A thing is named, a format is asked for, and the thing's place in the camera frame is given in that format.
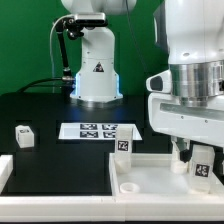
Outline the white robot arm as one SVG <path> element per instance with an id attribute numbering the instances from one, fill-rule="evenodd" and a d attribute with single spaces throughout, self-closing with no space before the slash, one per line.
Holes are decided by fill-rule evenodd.
<path id="1" fill-rule="evenodd" d="M 71 98 L 108 105 L 122 98 L 113 67 L 108 15 L 126 14 L 137 0 L 61 0 L 69 35 L 82 39 L 82 67 Z M 154 14 L 156 42 L 169 68 L 146 81 L 154 131 L 194 141 L 194 162 L 212 162 L 224 147 L 224 0 L 164 0 Z"/>

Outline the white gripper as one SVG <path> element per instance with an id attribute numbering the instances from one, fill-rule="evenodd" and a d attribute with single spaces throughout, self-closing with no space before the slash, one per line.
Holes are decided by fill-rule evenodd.
<path id="1" fill-rule="evenodd" d="M 206 107 L 186 107 L 171 95 L 169 70 L 146 81 L 149 123 L 155 132 L 173 136 L 172 154 L 187 163 L 191 158 L 190 141 L 224 148 L 224 95 L 210 97 Z"/>

